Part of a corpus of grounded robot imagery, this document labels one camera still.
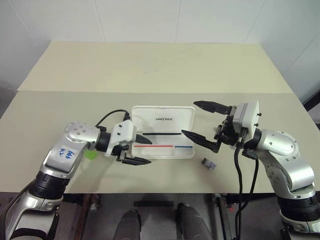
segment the open case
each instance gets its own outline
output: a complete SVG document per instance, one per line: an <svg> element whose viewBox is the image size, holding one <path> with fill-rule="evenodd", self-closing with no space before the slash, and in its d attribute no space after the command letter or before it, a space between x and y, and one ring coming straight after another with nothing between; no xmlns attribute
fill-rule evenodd
<svg viewBox="0 0 320 240"><path fill-rule="evenodd" d="M133 157L146 159L191 159L194 143L181 130L193 127L195 109L192 106L134 106L131 119L137 134L148 138L150 144L134 142Z"/></svg>

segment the table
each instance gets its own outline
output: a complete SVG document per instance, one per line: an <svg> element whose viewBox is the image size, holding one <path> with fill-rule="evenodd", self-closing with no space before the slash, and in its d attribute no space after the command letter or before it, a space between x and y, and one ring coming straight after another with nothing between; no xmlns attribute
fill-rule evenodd
<svg viewBox="0 0 320 240"><path fill-rule="evenodd" d="M96 122L114 109L135 105L224 105L258 100L261 128L285 131L299 142L320 189L320 133L273 63L257 44L52 42L0 119L0 192L18 192L38 172L48 150L73 120ZM213 137L225 116L196 107L192 131ZM110 116L108 128L121 122ZM206 157L214 171L201 165ZM243 192L254 162L240 157ZM195 147L193 159L155 159L131 166L84 159L67 193L236 193L233 150L215 154ZM273 192L260 163L255 193Z"/></svg>

